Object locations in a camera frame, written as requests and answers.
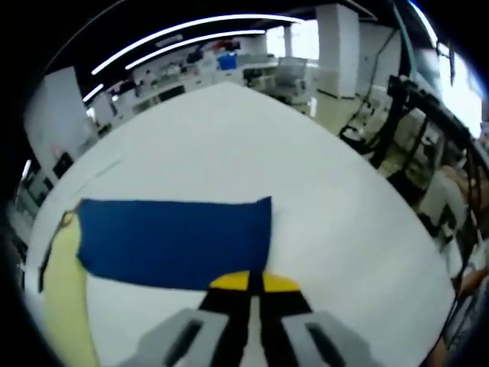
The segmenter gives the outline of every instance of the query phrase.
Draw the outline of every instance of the white table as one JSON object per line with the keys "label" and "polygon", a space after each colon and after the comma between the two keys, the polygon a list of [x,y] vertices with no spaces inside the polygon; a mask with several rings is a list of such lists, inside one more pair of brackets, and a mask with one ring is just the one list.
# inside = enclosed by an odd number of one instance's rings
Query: white table
{"label": "white table", "polygon": [[[268,270],[297,281],[312,307],[366,339],[378,362],[418,365],[454,297],[426,230],[342,141],[291,108],[231,83],[141,113],[70,168],[34,224],[28,304],[42,307],[37,268],[63,212],[82,197],[240,203],[268,195],[274,203]],[[89,322],[102,365],[127,359],[144,333],[201,300],[200,292],[90,276]]]}

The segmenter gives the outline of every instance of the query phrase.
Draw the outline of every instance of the desk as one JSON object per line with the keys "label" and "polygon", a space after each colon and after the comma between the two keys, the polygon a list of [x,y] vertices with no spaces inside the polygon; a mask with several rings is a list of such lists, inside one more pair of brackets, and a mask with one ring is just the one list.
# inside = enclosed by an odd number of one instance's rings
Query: desk
{"label": "desk", "polygon": [[[42,304],[37,269],[63,212],[82,197],[240,203],[268,195],[274,201],[268,271],[299,283],[311,306],[366,339],[378,362],[419,365],[454,298],[428,233],[346,144],[289,107],[231,83],[141,113],[68,170],[34,224],[27,296]],[[90,326],[102,365],[129,358],[144,333],[201,299],[199,292],[89,276]]]}

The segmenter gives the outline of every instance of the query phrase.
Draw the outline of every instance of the led light strip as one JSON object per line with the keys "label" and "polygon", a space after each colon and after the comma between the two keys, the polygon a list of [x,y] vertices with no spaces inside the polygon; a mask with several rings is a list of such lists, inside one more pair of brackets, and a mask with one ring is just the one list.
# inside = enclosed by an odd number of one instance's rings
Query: led light strip
{"label": "led light strip", "polygon": [[87,94],[86,96],[83,97],[83,101],[84,102],[87,102],[89,101],[95,94],[97,94],[98,92],[100,92],[100,90],[104,87],[103,84],[99,84],[98,86],[96,86],[92,92],[90,92],[89,94]]}
{"label": "led light strip", "polygon": [[214,21],[234,21],[237,19],[267,19],[267,20],[271,20],[271,21],[289,21],[292,23],[303,23],[304,22],[304,20],[300,19],[300,18],[287,17],[285,15],[268,15],[268,14],[219,15],[217,17],[198,19],[196,21],[188,21],[187,23],[175,25],[173,27],[163,29],[163,30],[158,31],[156,33],[150,34],[149,36],[146,36],[145,38],[141,38],[139,41],[136,41],[133,44],[130,44],[129,46],[123,48],[118,53],[110,56],[110,58],[108,58],[103,63],[98,65],[94,70],[92,70],[92,75],[96,75],[97,73],[100,73],[100,71],[104,70],[109,64],[113,63],[119,57],[126,54],[127,52],[135,49],[136,47],[141,46],[142,44],[145,44],[149,41],[152,41],[155,38],[161,37],[165,34],[169,34],[169,33],[174,32],[174,31],[179,31],[181,29],[188,28],[188,27],[193,27],[195,25],[212,23]]}
{"label": "led light strip", "polygon": [[149,59],[152,59],[155,56],[164,54],[167,51],[173,50],[174,48],[177,47],[182,47],[186,46],[187,44],[194,44],[196,42],[200,41],[207,41],[211,40],[213,38],[222,38],[222,37],[232,37],[232,36],[244,36],[244,35],[249,35],[249,34],[264,34],[265,31],[259,31],[259,30],[253,30],[253,31],[232,31],[232,32],[222,32],[222,33],[215,33],[215,34],[209,34],[207,36],[202,36],[202,37],[197,37],[197,38],[192,38],[191,40],[187,41],[182,41],[177,44],[172,44],[168,47],[164,47],[158,51],[154,51],[153,53],[146,55],[142,57],[141,59],[137,59],[136,61],[130,63],[125,67],[126,70],[132,69],[133,67],[139,65],[140,63],[143,63],[144,61],[147,61]]}

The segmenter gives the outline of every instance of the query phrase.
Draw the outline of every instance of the white tabletop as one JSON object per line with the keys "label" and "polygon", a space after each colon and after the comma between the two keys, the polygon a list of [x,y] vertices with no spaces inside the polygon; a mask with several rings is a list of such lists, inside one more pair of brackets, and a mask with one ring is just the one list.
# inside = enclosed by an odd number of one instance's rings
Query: white tabletop
{"label": "white tabletop", "polygon": [[[70,168],[34,224],[28,299],[41,304],[37,268],[63,212],[80,198],[240,203],[269,195],[268,271],[297,281],[311,306],[365,338],[379,363],[420,364],[454,297],[426,230],[350,147],[291,108],[231,83],[141,113]],[[90,276],[89,319],[102,365],[129,358],[144,333],[201,299],[199,292]]]}

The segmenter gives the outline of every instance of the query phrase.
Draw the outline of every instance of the yellow cloth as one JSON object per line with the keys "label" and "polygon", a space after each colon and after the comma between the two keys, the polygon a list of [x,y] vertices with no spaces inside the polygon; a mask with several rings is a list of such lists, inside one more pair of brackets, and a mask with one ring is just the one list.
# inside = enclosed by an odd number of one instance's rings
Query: yellow cloth
{"label": "yellow cloth", "polygon": [[88,324],[86,273],[76,253],[78,216],[67,213],[55,235],[44,273],[44,321],[50,344],[69,367],[99,367]]}

